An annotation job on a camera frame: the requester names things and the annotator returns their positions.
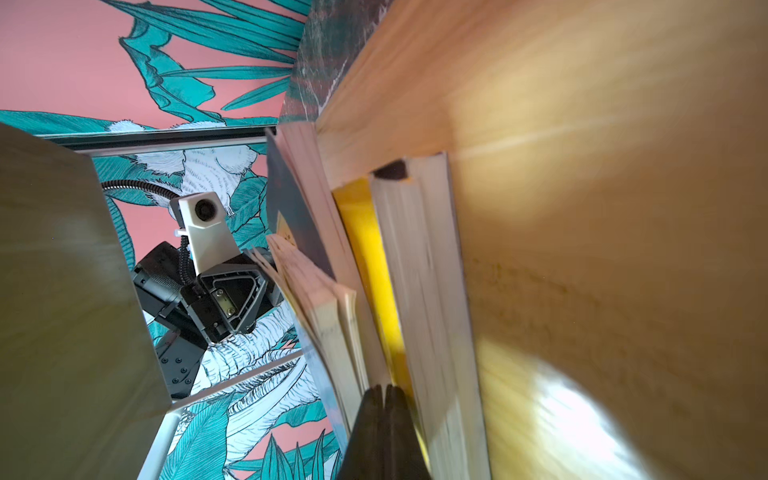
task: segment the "wallpaper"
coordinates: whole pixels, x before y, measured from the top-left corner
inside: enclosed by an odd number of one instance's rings
[[[6,0],[0,122],[32,134],[275,124],[310,0]],[[100,180],[179,194],[216,191],[240,248],[265,247],[262,144],[97,157]],[[128,267],[176,247],[164,199],[105,196]],[[281,306],[209,348],[193,392],[300,346]],[[157,341],[163,326],[149,322]],[[171,479],[331,479],[339,447],[302,358],[184,411],[161,474]]]

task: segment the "black cable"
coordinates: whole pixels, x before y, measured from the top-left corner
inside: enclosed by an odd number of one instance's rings
[[[179,194],[172,192],[167,188],[141,180],[108,180],[101,182],[101,189],[105,193],[111,190],[136,189],[149,194],[160,195],[168,200],[173,200],[174,198],[179,197]],[[187,249],[189,244],[189,237],[182,235],[181,245],[179,246],[179,277],[184,285],[192,283],[195,277],[194,269],[190,263],[190,252]]]
[[[172,192],[167,188],[163,188],[160,185],[151,184],[141,180],[109,180],[101,182],[101,189],[105,192],[110,190],[123,190],[126,188],[133,188],[136,190],[143,190],[149,194],[160,195],[163,198],[171,200],[178,198],[179,194]]]
[[[183,285],[189,285],[194,281],[194,270],[190,263],[190,254],[187,247],[190,239],[186,235],[181,236],[181,245],[179,246],[179,276]]]

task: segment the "wooden board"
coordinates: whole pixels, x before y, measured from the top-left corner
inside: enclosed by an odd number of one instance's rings
[[[762,478],[768,4],[398,0],[332,188],[448,151],[495,478]]]
[[[0,124],[3,478],[135,480],[170,396],[91,159]]]

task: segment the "wood grain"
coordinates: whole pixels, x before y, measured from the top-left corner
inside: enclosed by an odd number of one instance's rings
[[[135,480],[170,407],[90,158],[0,124],[3,478]]]
[[[768,4],[398,0],[331,187],[448,151],[496,478],[765,478]]]

